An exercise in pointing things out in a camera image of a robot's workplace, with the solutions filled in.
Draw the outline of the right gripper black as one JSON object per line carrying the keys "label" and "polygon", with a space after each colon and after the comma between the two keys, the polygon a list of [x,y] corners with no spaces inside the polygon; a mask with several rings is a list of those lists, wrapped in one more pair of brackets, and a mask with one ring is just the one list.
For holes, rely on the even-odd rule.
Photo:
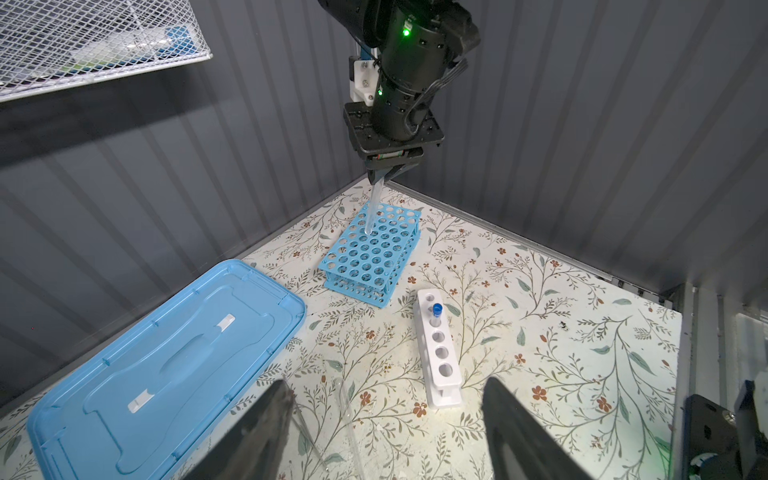
{"label": "right gripper black", "polygon": [[343,119],[354,152],[362,159],[371,185],[387,182],[419,165],[445,135],[431,110],[396,93],[344,105]]}

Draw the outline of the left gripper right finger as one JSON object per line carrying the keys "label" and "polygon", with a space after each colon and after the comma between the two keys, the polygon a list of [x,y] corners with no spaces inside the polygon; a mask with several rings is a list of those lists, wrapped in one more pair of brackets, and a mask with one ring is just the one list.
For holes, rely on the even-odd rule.
{"label": "left gripper right finger", "polygon": [[496,377],[485,383],[481,410],[496,480],[590,477]]}

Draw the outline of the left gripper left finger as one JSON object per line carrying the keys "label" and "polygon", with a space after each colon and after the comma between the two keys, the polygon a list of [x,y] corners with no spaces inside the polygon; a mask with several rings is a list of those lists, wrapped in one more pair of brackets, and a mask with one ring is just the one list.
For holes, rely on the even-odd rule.
{"label": "left gripper left finger", "polygon": [[276,479],[294,404],[286,382],[274,382],[186,477]]}

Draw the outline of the long blue-capped test tube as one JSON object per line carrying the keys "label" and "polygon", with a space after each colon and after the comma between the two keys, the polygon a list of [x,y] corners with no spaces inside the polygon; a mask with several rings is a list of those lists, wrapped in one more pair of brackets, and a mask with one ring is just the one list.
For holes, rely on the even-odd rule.
{"label": "long blue-capped test tube", "polygon": [[366,214],[365,234],[371,236],[376,223],[376,217],[378,215],[378,209],[380,205],[381,194],[384,188],[384,179],[380,179],[372,185],[371,195],[368,201],[368,209]]}

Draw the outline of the white test tube rack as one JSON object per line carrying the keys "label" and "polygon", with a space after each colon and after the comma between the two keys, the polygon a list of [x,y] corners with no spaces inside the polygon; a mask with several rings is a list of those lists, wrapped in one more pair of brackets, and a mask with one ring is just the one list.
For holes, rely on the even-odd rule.
{"label": "white test tube rack", "polygon": [[[429,323],[434,303],[443,305],[439,327],[432,327]],[[461,406],[463,377],[451,337],[447,304],[438,290],[421,289],[416,292],[413,317],[428,405],[435,409]]]}

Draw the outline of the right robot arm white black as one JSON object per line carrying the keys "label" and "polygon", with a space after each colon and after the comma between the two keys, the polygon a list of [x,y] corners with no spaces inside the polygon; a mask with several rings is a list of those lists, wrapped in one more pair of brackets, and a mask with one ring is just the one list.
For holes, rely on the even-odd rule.
{"label": "right robot arm white black", "polygon": [[456,1],[323,1],[360,47],[349,62],[355,88],[343,107],[353,150],[373,185],[417,166],[445,138],[431,105],[468,68],[481,43]]}

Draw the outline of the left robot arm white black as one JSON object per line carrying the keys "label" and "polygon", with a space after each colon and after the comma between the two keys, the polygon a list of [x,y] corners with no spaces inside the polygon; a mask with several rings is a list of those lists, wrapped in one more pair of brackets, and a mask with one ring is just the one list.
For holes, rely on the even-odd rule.
{"label": "left robot arm white black", "polygon": [[[743,383],[733,411],[689,396],[683,414],[684,478],[766,478],[767,423],[758,417],[766,404],[766,394],[752,380]],[[272,384],[187,478],[277,478],[293,407],[288,386]],[[498,379],[486,382],[481,407],[495,478],[587,478]]]}

